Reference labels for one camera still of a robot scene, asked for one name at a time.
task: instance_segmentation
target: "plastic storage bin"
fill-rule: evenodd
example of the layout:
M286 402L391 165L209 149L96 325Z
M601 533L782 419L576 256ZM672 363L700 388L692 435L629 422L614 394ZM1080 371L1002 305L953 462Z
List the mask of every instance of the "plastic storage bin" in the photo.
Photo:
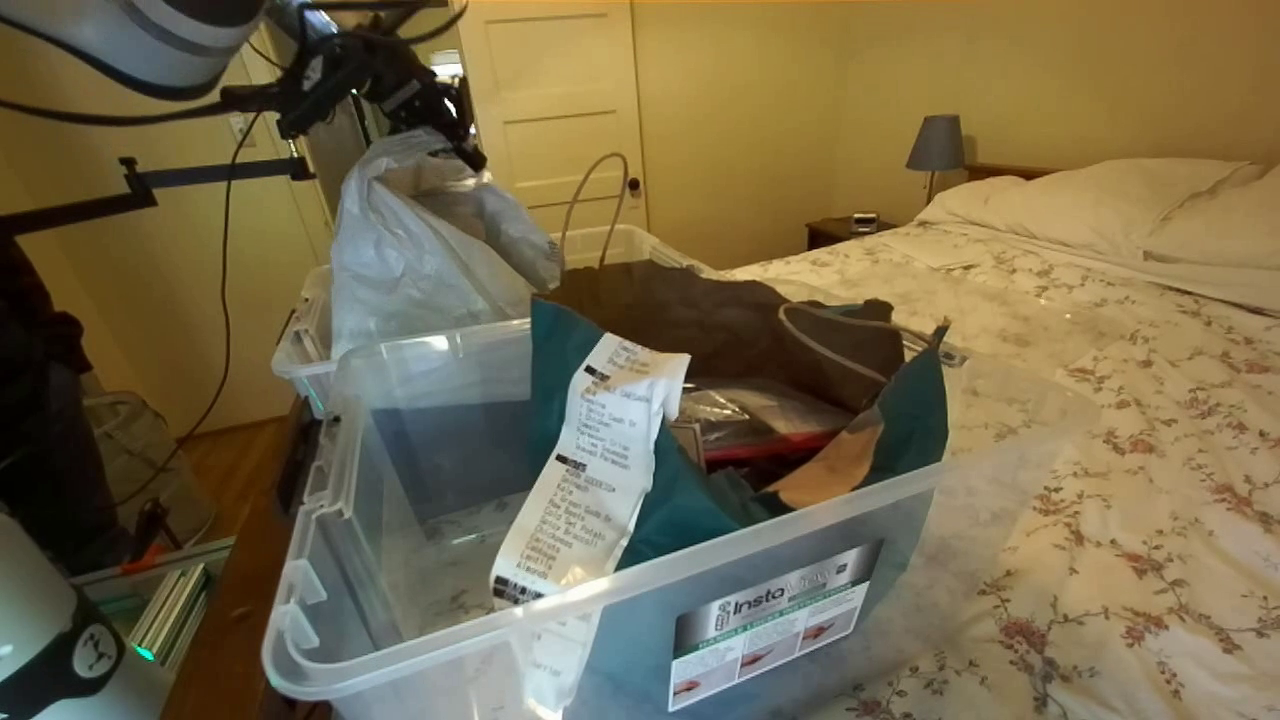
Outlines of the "plastic storage bin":
M961 422L976 375L956 383ZM300 502L264 635L264 673L285 697L328 698L341 717L374 720L535 717L525 707L517 645L585 613L601 613L601 627L568 717L668 717L668 698L697 687L674 685L674 630L689 630L709 608L728 608L722 598L759 596L782 575L872 549L877 563L851 635L836 627L849 627L849 613L803 623L797 645L820 645L808 627L836 638L781 669L759 664L759 675L674 711L808 717L813 704L836 698L851 678L953 627L942 613L918 613L918 604L947 608L961 581L904 570L914 545L942 554L938 566L984 570L1016 507L1080 419L1060 390L1019 388L1006 371L988 366L984 402L1006 402L1006 411L961 428L956 440L969 450L956 460L538 604L491 613L487 563L535 471L521 422L527 411L527 329L484 325L365 348L342 357L341 379L356 402L342 407L334 450L315 462ZM971 483L999 483L1006 502L964 516L964 549L933 533L918 535L927 502L956 499L961 507Z
M564 269L593 269L601 262L609 226L578 226L568 232L564 241ZM637 261L655 261L672 269L700 269L692 256L672 253L664 241L648 237L643 226L614 225L609 253L609 262L637 262ZM315 419L330 414L330 340L328 340L328 318L330 318L330 273L328 262L313 269L300 300L292 305L286 329L271 353L271 371L292 383L292 390L306 402Z

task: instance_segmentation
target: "white door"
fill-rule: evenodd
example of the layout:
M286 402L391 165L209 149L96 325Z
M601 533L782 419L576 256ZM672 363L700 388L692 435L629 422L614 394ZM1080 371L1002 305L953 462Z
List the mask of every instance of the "white door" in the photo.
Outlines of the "white door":
M643 226L632 0L470 0L460 38L491 176L561 237L594 165L572 226L609 225L625 180Z

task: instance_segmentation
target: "plastic bag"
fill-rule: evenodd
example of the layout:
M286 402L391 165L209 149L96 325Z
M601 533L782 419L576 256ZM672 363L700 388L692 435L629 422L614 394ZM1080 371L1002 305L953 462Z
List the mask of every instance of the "plastic bag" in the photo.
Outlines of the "plastic bag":
M442 149L435 131L404 131L352 165L330 241L330 357L527 314L527 296L561 281L561 253L527 212Z

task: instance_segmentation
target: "yellow wall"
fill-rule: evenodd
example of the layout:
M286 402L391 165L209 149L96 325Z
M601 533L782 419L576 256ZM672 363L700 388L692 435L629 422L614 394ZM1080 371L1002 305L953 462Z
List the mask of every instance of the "yellow wall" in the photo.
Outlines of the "yellow wall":
M927 111L976 159L1280 159L1276 0L637 0L655 237L713 262L803 221L909 221Z
M0 96L89 109L166 111L92 66L0 27ZM227 120L158 126L66 126L0 111L0 212L66 204L122 193L117 155L144 166L225 165ZM271 120L261 123L249 155L274 155ZM235 375L209 428L278 414L292 401L267 366L274 332L313 262L325 261L328 216L315 188L249 180L230 204L230 313ZM220 188L166 188L158 209L25 237L28 256L52 284L56 305L89 329L89 357L105 388L150 401L170 430L205 407L220 371L214 246Z

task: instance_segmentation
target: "table lamp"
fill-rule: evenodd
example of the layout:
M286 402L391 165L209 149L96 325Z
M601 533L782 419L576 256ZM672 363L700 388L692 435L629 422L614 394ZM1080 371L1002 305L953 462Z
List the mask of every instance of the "table lamp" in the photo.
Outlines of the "table lamp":
M909 166L927 171L933 199L938 171L964 166L961 116L922 116Z

